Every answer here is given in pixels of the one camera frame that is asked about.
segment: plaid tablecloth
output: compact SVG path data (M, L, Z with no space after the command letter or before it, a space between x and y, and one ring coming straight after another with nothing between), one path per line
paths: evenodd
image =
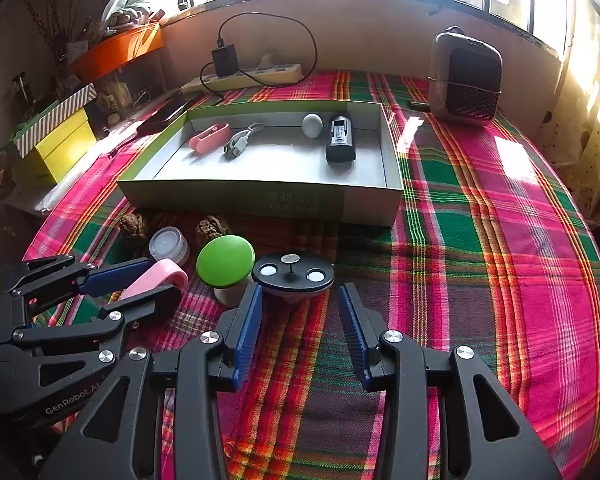
M469 344L497 374L575 478L600 444L600 255L567 190L538 151L499 116L488 128L414 114L426 83L320 73L287 89L232 91L228 102L364 100L390 119L404 203L392 229L335 222L228 218L257 253L311 250L335 262L329 294L289 306L266 297L250 377L219 399L231 478L371 479L384 397L356 381L337 314L353 281L390 328L437 349ZM101 156L46 220L26 258L73 253L115 263L133 256L118 236L129 204L116 178L151 142ZM162 216L194 241L199 215ZM190 277L173 319L136 334L152 351L179 348L221 311ZM38 322L85 322L98 302L77 298ZM438 411L430 399L431 478L440 474ZM173 478L173 397L166 401L162 472Z

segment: white power strip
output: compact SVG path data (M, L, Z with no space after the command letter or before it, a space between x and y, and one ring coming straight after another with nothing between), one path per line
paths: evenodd
M302 67L299 63L292 65L275 65L272 68L257 69L250 68L245 72L266 84L293 84L302 79ZM218 77L216 74L202 76L205 85L215 91L235 90L238 88L249 88L260 86L253 79L237 72L233 75ZM183 94L193 94L206 89L202 86L200 78L192 79L182 87Z

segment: green round cap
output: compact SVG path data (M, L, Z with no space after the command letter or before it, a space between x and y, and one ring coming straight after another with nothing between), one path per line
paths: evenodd
M256 254L240 236L225 235L205 245L196 262L200 280L214 288L226 288L244 280L253 269Z

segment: clear plastic container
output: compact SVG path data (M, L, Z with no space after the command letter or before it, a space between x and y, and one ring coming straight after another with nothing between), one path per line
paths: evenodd
M164 227L152 236L149 252L155 261L168 258L183 266L189 259L190 249L186 238L177 227Z

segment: yellow box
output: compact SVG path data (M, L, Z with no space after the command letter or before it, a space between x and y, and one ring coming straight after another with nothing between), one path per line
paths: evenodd
M59 124L13 167L19 187L55 185L96 143L84 108Z

